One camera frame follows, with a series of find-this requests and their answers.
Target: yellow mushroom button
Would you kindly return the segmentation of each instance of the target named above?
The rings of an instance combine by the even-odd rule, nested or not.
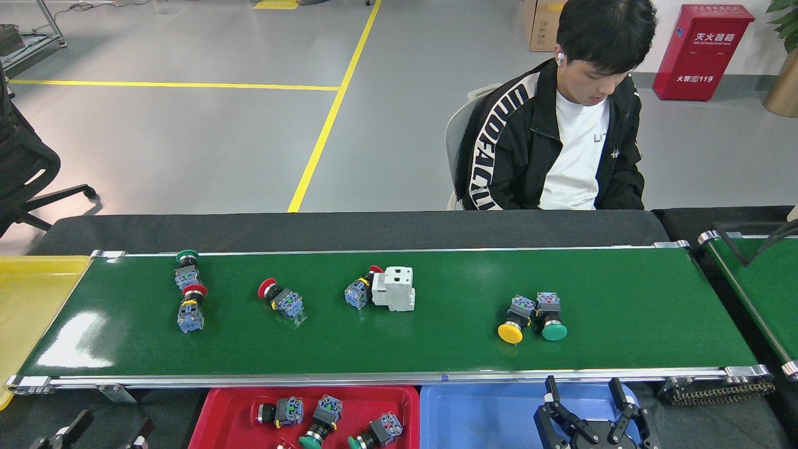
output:
[[[499,326],[499,336],[502,340],[510,344],[520,343],[523,339],[521,329],[519,329],[518,324],[515,323],[504,323]]]

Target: black hair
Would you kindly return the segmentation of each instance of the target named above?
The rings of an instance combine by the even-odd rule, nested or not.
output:
[[[650,0],[568,0],[557,43],[568,61],[589,62],[602,74],[622,74],[643,62],[657,28]]]

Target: yellow floor line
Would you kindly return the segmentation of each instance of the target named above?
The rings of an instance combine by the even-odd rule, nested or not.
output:
[[[297,0],[263,0],[253,7],[255,10],[295,10]]]
[[[119,87],[205,87],[220,89],[338,90],[334,85],[239,84],[227,82],[62,81],[12,79],[10,84],[101,85]]]
[[[327,143],[327,138],[330,136],[333,123],[335,123],[335,117],[338,115],[338,109],[341,108],[344,95],[346,95],[346,89],[349,88],[350,81],[352,81],[354,69],[358,66],[358,60],[360,59],[360,55],[363,52],[363,47],[365,46],[365,40],[369,38],[371,27],[374,24],[374,18],[377,17],[377,12],[380,10],[380,4],[381,0],[377,0],[374,3],[369,20],[365,23],[365,28],[360,36],[358,46],[355,47],[349,67],[346,69],[346,74],[344,74],[344,80],[341,82],[341,87],[338,88],[338,93],[335,95],[335,99],[333,100],[333,106],[330,108],[330,113],[327,114],[327,119],[324,121],[322,133],[319,134],[318,139],[316,140],[316,146],[313,148],[310,159],[305,166],[305,171],[302,173],[302,178],[299,180],[299,185],[297,186],[296,191],[294,191],[294,198],[291,199],[291,204],[288,206],[288,212],[299,212],[299,207],[302,206],[302,200],[305,199],[305,193],[307,192],[307,187],[310,184],[310,179],[313,177],[314,171],[316,171],[316,165],[318,164],[319,158],[322,157],[324,145]]]

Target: white t-shirt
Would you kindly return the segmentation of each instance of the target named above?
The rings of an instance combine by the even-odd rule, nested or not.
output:
[[[568,101],[557,92],[557,126],[563,150],[546,174],[541,209],[593,210],[601,153],[610,126],[606,99],[594,106]]]

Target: cardboard box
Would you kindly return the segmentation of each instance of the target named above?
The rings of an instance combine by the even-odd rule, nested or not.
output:
[[[524,0],[523,31],[529,51],[554,51],[564,0]]]

